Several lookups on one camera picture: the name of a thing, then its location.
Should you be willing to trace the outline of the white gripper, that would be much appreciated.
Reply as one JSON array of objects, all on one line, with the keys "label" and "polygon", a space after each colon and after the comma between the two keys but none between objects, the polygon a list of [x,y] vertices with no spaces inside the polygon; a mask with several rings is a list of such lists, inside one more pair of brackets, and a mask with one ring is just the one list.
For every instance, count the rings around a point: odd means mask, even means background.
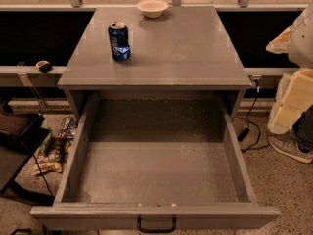
[{"label": "white gripper", "polygon": [[[287,54],[290,48],[291,27],[270,41],[266,50],[274,54]],[[271,133],[290,131],[301,115],[313,105],[313,70],[300,68],[294,74],[281,78],[275,103],[270,112],[267,128]]]}]

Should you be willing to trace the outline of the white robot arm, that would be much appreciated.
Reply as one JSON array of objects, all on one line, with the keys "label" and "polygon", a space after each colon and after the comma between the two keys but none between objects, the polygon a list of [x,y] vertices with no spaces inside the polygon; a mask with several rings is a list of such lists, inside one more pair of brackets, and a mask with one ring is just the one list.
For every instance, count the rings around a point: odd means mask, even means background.
[{"label": "white robot arm", "polygon": [[299,66],[294,74],[283,74],[267,125],[270,132],[284,134],[313,105],[313,4],[302,11],[292,26],[269,42],[266,50],[286,53]]}]

